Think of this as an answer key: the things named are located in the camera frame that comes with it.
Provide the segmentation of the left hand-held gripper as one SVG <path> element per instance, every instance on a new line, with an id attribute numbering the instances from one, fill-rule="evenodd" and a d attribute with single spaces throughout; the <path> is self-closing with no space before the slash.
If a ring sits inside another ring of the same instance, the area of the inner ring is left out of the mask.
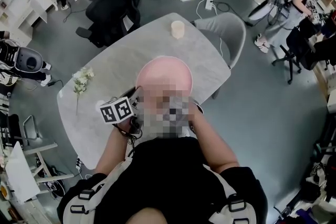
<path id="1" fill-rule="evenodd" d="M 134 87 L 123 96 L 100 104 L 104 123 L 113 125 L 124 136 L 142 136 L 143 112 L 139 105 L 142 93 L 142 87 Z"/>

